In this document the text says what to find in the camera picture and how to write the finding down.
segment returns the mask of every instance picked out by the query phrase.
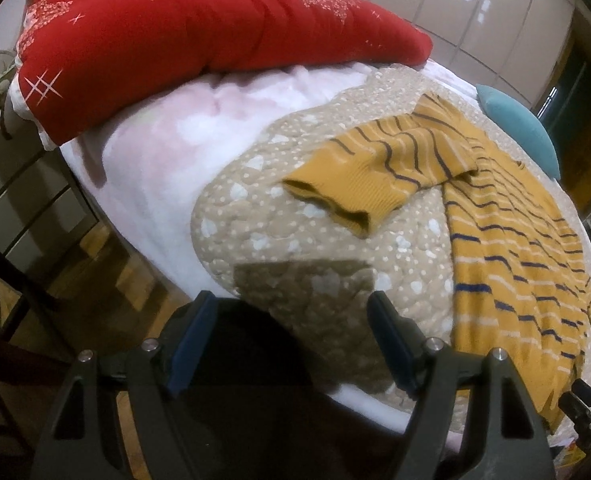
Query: beige quilted pad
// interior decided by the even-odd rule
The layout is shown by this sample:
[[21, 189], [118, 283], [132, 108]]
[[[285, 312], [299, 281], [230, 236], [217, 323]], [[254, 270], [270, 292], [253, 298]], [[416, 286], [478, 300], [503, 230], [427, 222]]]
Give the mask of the beige quilted pad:
[[[450, 340], [453, 268], [441, 187], [415, 194], [377, 234], [362, 240], [315, 204], [294, 199], [280, 182], [325, 140], [375, 118], [410, 112], [426, 91], [450, 100], [501, 149], [523, 160], [569, 225], [580, 229], [570, 199], [511, 137], [458, 95], [405, 66], [383, 68], [330, 104], [269, 126], [205, 188], [191, 219], [198, 258], [217, 282], [270, 312], [323, 359], [333, 380], [355, 383], [407, 412], [413, 403], [403, 392], [385, 394], [391, 376], [365, 306], [373, 290], [384, 290], [399, 314], [416, 320], [427, 336]], [[586, 362], [583, 377], [591, 384], [590, 337]], [[465, 413], [459, 400], [452, 429], [462, 430]], [[560, 431], [568, 433], [570, 425]]]

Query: silver bolt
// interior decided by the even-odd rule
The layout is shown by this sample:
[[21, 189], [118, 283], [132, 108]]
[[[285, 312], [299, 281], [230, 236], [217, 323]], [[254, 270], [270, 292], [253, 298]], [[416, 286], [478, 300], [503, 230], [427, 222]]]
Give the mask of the silver bolt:
[[494, 348], [491, 350], [491, 355], [494, 356], [498, 361], [505, 361], [509, 357], [509, 352], [504, 348]]
[[153, 352], [159, 346], [158, 340], [155, 337], [148, 337], [145, 339], [140, 348], [143, 349], [145, 352]]
[[424, 347], [432, 354], [440, 352], [445, 347], [445, 342], [439, 337], [429, 337], [424, 342]]
[[93, 358], [92, 350], [83, 350], [78, 354], [78, 360], [80, 363], [88, 363]]

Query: yellow striped sweater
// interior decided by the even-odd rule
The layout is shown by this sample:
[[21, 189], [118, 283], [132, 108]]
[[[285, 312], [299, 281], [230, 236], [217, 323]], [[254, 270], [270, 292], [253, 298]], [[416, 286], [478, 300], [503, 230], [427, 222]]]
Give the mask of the yellow striped sweater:
[[325, 142], [284, 184], [322, 200], [364, 237], [420, 189], [443, 184], [453, 254], [452, 342], [509, 351], [552, 429], [579, 377], [591, 330], [591, 277], [578, 235], [524, 164], [453, 105], [424, 94], [414, 112]]

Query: folded red quilt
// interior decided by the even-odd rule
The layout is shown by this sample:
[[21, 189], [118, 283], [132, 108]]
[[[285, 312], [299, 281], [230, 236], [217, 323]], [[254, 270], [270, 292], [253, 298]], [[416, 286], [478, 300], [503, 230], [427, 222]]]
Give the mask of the folded red quilt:
[[364, 0], [37, 0], [16, 110], [56, 144], [203, 72], [427, 60], [431, 39]]

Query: white drawer cabinet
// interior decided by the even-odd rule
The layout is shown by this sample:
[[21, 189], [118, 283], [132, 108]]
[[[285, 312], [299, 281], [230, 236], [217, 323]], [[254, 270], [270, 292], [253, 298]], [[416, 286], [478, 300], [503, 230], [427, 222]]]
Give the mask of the white drawer cabinet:
[[95, 222], [60, 152], [34, 132], [0, 131], [0, 252], [12, 264], [44, 277]]

